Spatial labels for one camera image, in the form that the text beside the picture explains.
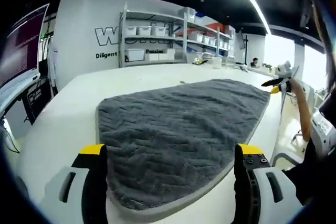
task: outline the shelf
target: shelf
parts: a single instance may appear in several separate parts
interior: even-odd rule
[[[193,28],[193,29],[196,29],[198,31],[203,31],[203,32],[210,32],[210,33],[213,33],[213,34],[217,34],[217,31],[214,30],[214,29],[211,29],[207,26],[202,26],[202,25],[199,25],[199,24],[196,24],[196,23],[193,23],[193,22],[190,22],[188,21],[188,28]],[[227,39],[232,39],[229,35],[227,34],[223,34],[223,33],[219,33],[220,36],[224,37],[224,38],[227,38]]]
[[[126,12],[126,19],[139,19],[139,20],[149,20],[156,22],[166,22],[166,23],[178,23],[179,25],[183,25],[183,18],[162,14],[162,13],[144,13],[144,12],[136,12],[132,10],[128,10]]]
[[[191,44],[203,46],[203,47],[217,49],[217,46],[212,46],[212,45],[209,45],[209,44],[206,44],[206,43],[202,43],[202,42],[198,42],[198,41],[194,41],[194,40],[190,40],[190,39],[188,39],[187,42],[191,43]],[[224,49],[224,48],[220,48],[220,50],[222,50],[222,51],[228,51],[228,49]]]
[[[157,39],[157,40],[175,40],[175,41],[183,41],[181,37],[161,37],[161,36],[142,36],[142,35],[132,35],[132,36],[125,36],[125,39]]]
[[[168,64],[168,63],[185,63],[185,60],[130,61],[125,62],[125,66],[130,67],[130,66],[143,66],[153,64]]]

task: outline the white cup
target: white cup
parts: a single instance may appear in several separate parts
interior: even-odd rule
[[[212,67],[214,69],[221,68],[222,67],[222,58],[221,57],[212,58]]]

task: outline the table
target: table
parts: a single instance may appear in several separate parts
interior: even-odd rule
[[[167,88],[181,81],[193,83],[230,78],[258,88],[269,80],[254,72],[213,69],[211,65],[152,65],[113,69],[74,78],[45,107],[22,145],[17,172],[34,204],[44,196],[45,185],[62,167],[70,166],[80,150],[97,143],[97,105],[104,99],[139,91]],[[270,91],[271,87],[262,88]],[[259,146],[270,159],[280,125],[281,95],[271,96],[249,144]],[[161,220],[165,223],[231,223],[235,213],[234,173],[208,194],[183,210]],[[108,206],[110,223],[125,223],[117,210]]]

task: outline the window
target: window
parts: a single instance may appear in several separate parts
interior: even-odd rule
[[[274,67],[289,61],[294,66],[295,44],[291,39],[266,35],[264,63]]]
[[[327,86],[327,57],[315,49],[305,46],[303,64],[303,82],[309,84],[314,90],[321,90]]]
[[[48,57],[48,46],[50,43],[50,40],[52,39],[53,36],[45,38],[40,40],[40,45],[38,47],[38,61],[42,61],[47,59]]]

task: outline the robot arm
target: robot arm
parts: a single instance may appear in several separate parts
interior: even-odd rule
[[[257,147],[237,145],[234,169],[234,224],[288,223],[302,208],[294,184]]]

